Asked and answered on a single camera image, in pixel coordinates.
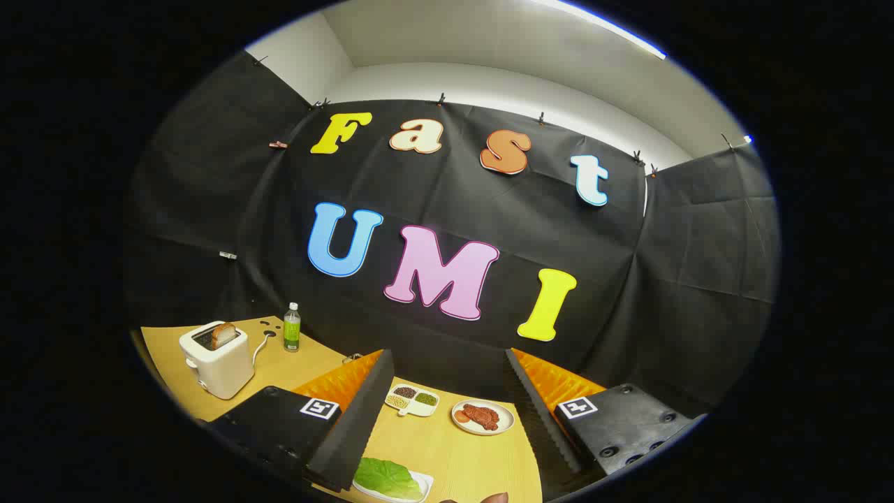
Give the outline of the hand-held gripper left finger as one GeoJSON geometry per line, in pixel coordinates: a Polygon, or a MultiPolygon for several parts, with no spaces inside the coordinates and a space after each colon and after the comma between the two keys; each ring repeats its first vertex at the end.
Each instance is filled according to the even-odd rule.
{"type": "Polygon", "coordinates": [[[278,477],[338,493],[351,487],[393,377],[392,351],[374,351],[293,391],[265,386],[205,427],[278,477]]]}

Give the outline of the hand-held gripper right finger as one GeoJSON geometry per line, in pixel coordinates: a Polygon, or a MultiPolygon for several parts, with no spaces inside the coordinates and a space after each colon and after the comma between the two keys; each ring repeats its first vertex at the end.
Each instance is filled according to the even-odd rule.
{"type": "Polygon", "coordinates": [[[545,500],[570,500],[631,474],[703,420],[641,386],[604,388],[516,348],[505,351],[504,376],[545,500]]]}

